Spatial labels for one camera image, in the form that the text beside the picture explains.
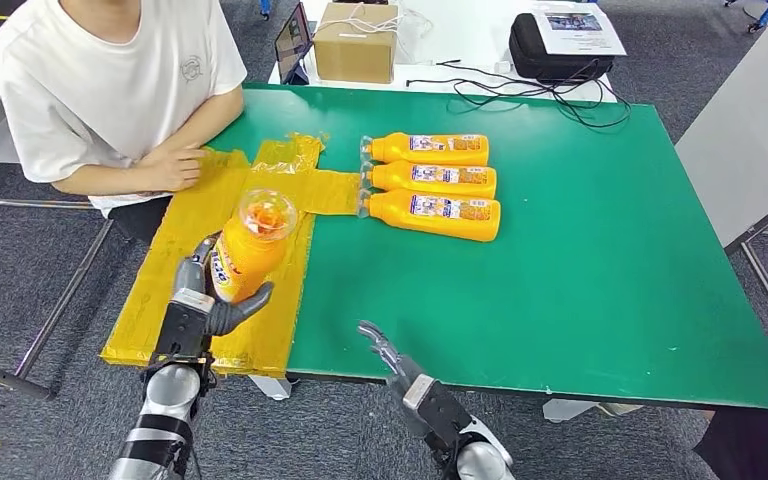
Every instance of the black strap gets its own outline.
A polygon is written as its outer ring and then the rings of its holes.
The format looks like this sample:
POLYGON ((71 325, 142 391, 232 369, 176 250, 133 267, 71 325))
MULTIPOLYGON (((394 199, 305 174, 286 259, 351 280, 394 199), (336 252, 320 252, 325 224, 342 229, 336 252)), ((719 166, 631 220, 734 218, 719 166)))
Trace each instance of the black strap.
POLYGON ((125 442, 119 458, 145 460, 155 465, 166 466, 172 462, 180 442, 175 440, 137 440, 125 442))
POLYGON ((187 422, 166 415, 140 415, 134 428, 151 428, 164 432, 177 433, 187 445, 193 444, 193 431, 187 422))

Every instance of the gray carpet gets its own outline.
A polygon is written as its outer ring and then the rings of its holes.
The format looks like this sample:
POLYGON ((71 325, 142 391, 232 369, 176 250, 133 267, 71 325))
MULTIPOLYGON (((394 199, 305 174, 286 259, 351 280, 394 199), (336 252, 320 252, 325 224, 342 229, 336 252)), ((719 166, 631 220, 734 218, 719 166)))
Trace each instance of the gray carpet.
MULTIPOLYGON (((653 103, 674 140, 753 42, 748 18, 717 0, 603 0, 629 58, 611 74, 629 100, 653 103)), ((255 2, 223 2, 249 68, 272 69, 272 38, 294 2, 275 2, 264 22, 255 2)), ((60 198, 0 165, 0 195, 60 198)), ((91 212, 0 208, 0 366, 12 368, 101 226, 91 212)), ((768 237, 756 242, 768 265, 768 237)), ((61 388, 39 402, 0 388, 0 479, 105 478, 139 407, 137 371, 98 358, 145 255, 113 232, 31 377, 61 388)), ((768 301, 741 256, 732 258, 768 332, 768 301)), ((540 397, 459 393, 516 459, 518 478, 709 479, 690 452, 704 432, 698 412, 645 408, 622 418, 588 412, 554 425, 540 397)), ((386 391, 375 385, 302 382, 274 402, 231 377, 204 404, 197 449, 205 478, 436 478, 386 391)))

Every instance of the bottle label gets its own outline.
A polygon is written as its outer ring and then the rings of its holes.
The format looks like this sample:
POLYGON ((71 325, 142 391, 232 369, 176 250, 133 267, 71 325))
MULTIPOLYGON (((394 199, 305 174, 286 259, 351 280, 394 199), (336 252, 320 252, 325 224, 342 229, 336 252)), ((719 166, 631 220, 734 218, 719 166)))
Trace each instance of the bottle label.
POLYGON ((411 135, 410 149, 418 152, 480 150, 480 135, 411 135))
POLYGON ((435 165, 414 165, 411 179, 417 182, 443 183, 487 183, 487 169, 483 167, 437 167, 435 165))
POLYGON ((460 135, 449 139, 449 150, 480 150, 481 138, 478 135, 460 135))
POLYGON ((452 200, 430 195, 411 196, 410 212, 423 217, 490 220, 490 202, 486 200, 452 200))
POLYGON ((411 135, 410 146, 411 150, 418 152, 443 151, 446 149, 445 143, 435 141, 431 135, 411 135))
POLYGON ((228 248, 225 246, 224 238, 220 235, 219 240, 210 252, 210 276, 213 279, 213 288, 216 294, 225 301, 230 301, 236 293, 234 280, 239 282, 240 273, 234 268, 231 257, 228 255, 228 248))

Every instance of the person's hand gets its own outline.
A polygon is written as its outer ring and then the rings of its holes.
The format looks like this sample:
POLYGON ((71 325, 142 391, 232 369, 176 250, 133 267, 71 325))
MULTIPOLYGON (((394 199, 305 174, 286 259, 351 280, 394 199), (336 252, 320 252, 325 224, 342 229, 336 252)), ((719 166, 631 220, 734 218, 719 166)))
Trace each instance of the person's hand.
POLYGON ((146 190, 177 192, 198 182, 199 159, 205 155, 207 152, 196 148, 172 151, 156 149, 138 161, 134 168, 145 176, 146 190))

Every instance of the robotic arm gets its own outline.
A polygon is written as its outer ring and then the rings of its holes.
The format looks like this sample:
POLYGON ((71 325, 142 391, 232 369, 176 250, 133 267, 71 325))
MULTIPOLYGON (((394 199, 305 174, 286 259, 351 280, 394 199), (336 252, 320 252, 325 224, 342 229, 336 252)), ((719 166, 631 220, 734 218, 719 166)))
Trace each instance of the robotic arm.
MULTIPOLYGON (((216 238, 206 238, 178 265, 175 293, 142 373, 143 406, 108 480, 184 478, 190 455, 195 459, 191 426, 199 400, 216 386, 211 339, 231 333, 269 302, 271 283, 237 305, 208 294, 205 263, 216 238)), ((398 353, 374 324, 362 321, 358 332, 373 341, 372 350, 393 372, 387 385, 408 428, 431 448, 445 478, 514 480, 507 450, 438 380, 398 353)))
POLYGON ((109 480, 184 478, 199 399, 216 386, 210 370, 211 338, 231 333, 269 302, 271 283, 237 305, 207 294, 205 263, 216 238, 206 238, 178 265, 175 293, 166 307, 149 367, 142 374, 143 407, 109 480))
POLYGON ((361 321, 358 332, 372 340, 372 351, 393 372, 387 386, 408 428, 431 449, 443 478, 514 480, 510 471, 513 459, 508 451, 439 380, 426 375, 411 357, 400 354, 373 323, 361 321))

